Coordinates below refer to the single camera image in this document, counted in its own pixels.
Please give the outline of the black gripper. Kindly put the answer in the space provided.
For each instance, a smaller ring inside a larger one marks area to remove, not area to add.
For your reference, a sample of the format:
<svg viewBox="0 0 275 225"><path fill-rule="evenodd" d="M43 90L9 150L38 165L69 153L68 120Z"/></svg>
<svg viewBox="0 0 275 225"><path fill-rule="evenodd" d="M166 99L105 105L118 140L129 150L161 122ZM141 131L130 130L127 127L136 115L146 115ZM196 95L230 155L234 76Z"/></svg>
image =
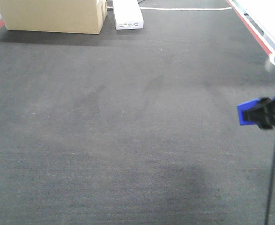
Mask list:
<svg viewBox="0 0 275 225"><path fill-rule="evenodd" d="M273 129L275 127L275 97L261 97L257 105L257 123L260 129Z"/></svg>

